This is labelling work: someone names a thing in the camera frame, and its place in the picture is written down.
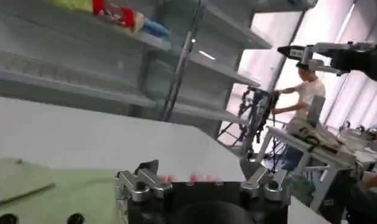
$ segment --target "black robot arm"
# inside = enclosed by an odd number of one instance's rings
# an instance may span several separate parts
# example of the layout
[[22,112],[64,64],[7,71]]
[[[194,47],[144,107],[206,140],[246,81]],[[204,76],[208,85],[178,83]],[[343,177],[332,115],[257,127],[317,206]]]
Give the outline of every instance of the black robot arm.
[[[353,70],[361,71],[377,81],[377,44],[372,43],[317,43],[315,45],[279,47],[278,52],[293,60],[309,65],[312,70],[342,75]],[[322,60],[313,59],[317,53],[331,58],[330,66]]]

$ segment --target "shelf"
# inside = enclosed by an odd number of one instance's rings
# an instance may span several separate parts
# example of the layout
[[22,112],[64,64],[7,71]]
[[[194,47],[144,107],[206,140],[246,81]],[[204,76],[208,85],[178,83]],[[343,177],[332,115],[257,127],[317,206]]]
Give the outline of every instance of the shelf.
[[228,121],[245,125],[248,124],[247,120],[243,120],[226,110],[203,107],[202,105],[188,101],[179,100],[179,102],[176,102],[173,112],[216,121]]
[[224,75],[232,79],[235,83],[250,85],[254,87],[260,87],[260,83],[254,80],[248,79],[242,75],[239,75],[230,67],[217,64],[215,61],[212,61],[211,59],[203,57],[199,54],[191,54],[190,60],[197,65],[200,65],[206,69],[210,69],[212,71],[218,72],[220,75]]
[[139,31],[135,35],[129,35],[128,33],[124,32],[124,29],[121,26],[114,25],[100,18],[96,18],[93,15],[79,13],[76,16],[93,23],[95,26],[103,27],[106,30],[111,30],[112,32],[120,33],[122,35],[125,35],[126,37],[133,38],[134,40],[137,40],[140,43],[144,43],[154,49],[158,49],[161,51],[169,51],[172,49],[171,42],[162,38],[158,38],[151,34]]
[[244,27],[232,17],[218,9],[215,5],[207,3],[207,13],[204,22],[208,22],[217,30],[223,32],[244,46],[244,49],[271,49],[270,38],[263,34],[258,28]]
[[0,51],[0,80],[80,94],[124,104],[154,107],[155,102],[119,78],[100,77]]
[[[132,35],[118,25],[95,17],[91,12],[61,9],[47,5],[43,1],[28,1],[27,4],[23,4],[20,0],[0,0],[0,13],[13,15],[35,25],[95,44],[95,46],[114,49],[117,48],[117,44],[124,42],[124,39],[120,40],[119,37],[126,37],[157,50],[171,49],[171,43],[168,40],[141,31]],[[110,41],[101,43],[100,40],[103,37],[108,37]]]

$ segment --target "metal clamp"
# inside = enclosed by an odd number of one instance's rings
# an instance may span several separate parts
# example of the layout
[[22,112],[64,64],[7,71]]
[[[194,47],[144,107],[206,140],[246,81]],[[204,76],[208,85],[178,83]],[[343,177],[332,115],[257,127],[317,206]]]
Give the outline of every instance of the metal clamp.
[[287,176],[286,170],[279,170],[273,179],[265,185],[264,194],[266,199],[271,201],[281,201],[283,198],[283,184]]
[[150,188],[129,171],[118,172],[115,178],[115,197],[118,200],[132,198],[135,202],[146,201]]
[[170,183],[165,183],[148,169],[140,169],[138,171],[138,178],[153,189],[156,198],[163,199],[172,191]]
[[247,181],[241,183],[241,189],[249,193],[250,198],[259,196],[262,178],[268,174],[268,170],[260,165],[259,169]]

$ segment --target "white table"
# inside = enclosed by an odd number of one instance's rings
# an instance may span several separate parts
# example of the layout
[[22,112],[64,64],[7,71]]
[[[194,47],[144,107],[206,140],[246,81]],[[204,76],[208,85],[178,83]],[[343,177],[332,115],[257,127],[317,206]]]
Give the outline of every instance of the white table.
[[[200,130],[0,97],[0,158],[49,167],[134,170],[160,160],[159,174],[193,172],[242,181],[237,157]],[[328,223],[292,199],[289,223]]]
[[313,211],[318,211],[318,208],[322,204],[322,201],[325,199],[326,193],[329,191],[329,188],[332,182],[334,181],[338,171],[349,170],[353,168],[352,164],[349,164],[346,161],[331,156],[329,153],[326,153],[323,149],[320,149],[319,147],[314,149],[313,152],[309,153],[308,148],[311,147],[310,144],[305,143],[304,141],[287,134],[284,130],[273,127],[268,127],[268,132],[261,145],[256,161],[262,161],[266,149],[268,148],[269,142],[272,138],[277,138],[279,141],[285,142],[287,145],[291,145],[303,152],[303,156],[298,164],[298,167],[295,170],[296,173],[301,173],[306,169],[308,161],[311,157],[327,164],[327,166],[325,167],[317,167],[317,169],[320,170],[327,170],[327,173],[322,181],[322,185],[314,193],[314,199],[310,204],[310,208]]
[[364,167],[369,168],[370,166],[373,166],[377,169],[377,152],[369,147],[356,151],[354,155]]

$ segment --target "green cloth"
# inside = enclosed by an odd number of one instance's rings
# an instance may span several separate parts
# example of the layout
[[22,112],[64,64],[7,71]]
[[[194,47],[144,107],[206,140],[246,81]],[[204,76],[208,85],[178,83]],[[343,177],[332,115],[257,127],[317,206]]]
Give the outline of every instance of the green cloth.
[[[15,214],[21,224],[62,224],[70,215],[81,213],[87,224],[124,223],[115,205],[114,170],[48,169],[22,162],[25,171],[18,166],[16,160],[0,160],[0,180],[5,180],[5,185],[0,183],[0,195],[17,198],[0,204],[0,216]],[[19,198],[21,187],[15,186],[23,183],[29,194]],[[33,192],[42,186],[50,187]]]
[[313,200],[312,194],[315,191],[315,186],[303,175],[291,175],[287,178],[286,184],[291,187],[291,194],[304,205],[309,207]]

